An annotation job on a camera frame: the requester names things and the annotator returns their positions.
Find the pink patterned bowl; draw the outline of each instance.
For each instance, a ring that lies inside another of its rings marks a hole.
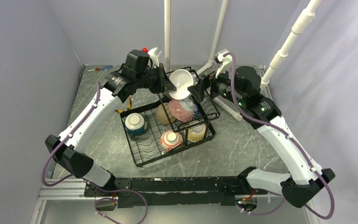
[[[188,122],[194,115],[194,104],[189,98],[183,100],[173,99],[169,101],[169,110],[176,119]]]

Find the red and white bowl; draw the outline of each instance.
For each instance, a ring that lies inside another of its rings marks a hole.
[[[169,152],[183,143],[183,137],[180,133],[173,132],[172,130],[166,131],[160,138],[161,147]]]
[[[169,110],[176,119],[188,122],[194,115],[194,104],[189,98],[183,100],[173,99],[169,101]]]

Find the marble surface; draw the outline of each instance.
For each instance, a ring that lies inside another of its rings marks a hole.
[[[108,71],[92,71],[97,65],[86,66],[79,89],[73,103],[69,124],[91,101],[96,91],[96,82],[102,81],[106,74],[117,70],[115,66]],[[185,65],[172,66],[172,70]],[[201,65],[192,65],[199,69]],[[131,96],[132,107],[143,106],[158,100],[149,90],[138,90]],[[235,120],[228,112],[218,107],[221,116],[212,121],[216,130],[215,138],[184,152],[172,155],[143,168],[135,166],[128,142],[123,131],[120,116],[112,111],[95,131],[89,141],[86,154],[116,177],[176,177],[176,176],[224,176],[238,175],[249,166],[262,170],[287,173],[288,170],[272,146],[245,121]],[[53,178],[68,174],[56,165]]]

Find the dish rack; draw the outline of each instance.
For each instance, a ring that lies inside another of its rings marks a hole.
[[[185,67],[182,69],[188,70],[194,77],[194,80],[197,81],[198,74],[195,70],[192,70],[191,67]],[[183,152],[189,148],[200,145],[206,141],[210,141],[214,138],[216,132],[210,123],[211,120],[217,119],[220,117],[220,112],[217,109],[215,103],[210,100],[209,94],[207,91],[204,92],[204,101],[201,103],[197,102],[193,96],[190,96],[190,99],[198,107],[199,114],[188,122],[181,122],[175,120],[171,122],[169,119],[168,125],[160,124],[156,119],[156,110],[157,107],[163,103],[168,103],[171,99],[166,94],[159,93],[159,101],[144,105],[138,108],[131,109],[120,113],[121,121],[123,124],[123,129],[127,137],[128,145],[130,147],[132,159],[137,167],[143,167],[146,164],[155,162],[157,160],[166,158],[168,156],[174,155],[176,153]],[[163,106],[164,112],[167,117],[169,117],[169,111]],[[127,132],[125,129],[125,118],[131,113],[140,113],[145,117],[145,122],[147,122],[147,130],[144,134],[139,136],[134,136]],[[197,142],[190,142],[187,139],[188,129],[194,126],[205,124],[207,131],[204,134],[204,138]],[[179,132],[183,137],[183,143],[175,147],[173,150],[167,152],[160,145],[160,137],[164,132],[168,130],[173,130],[174,132]]]

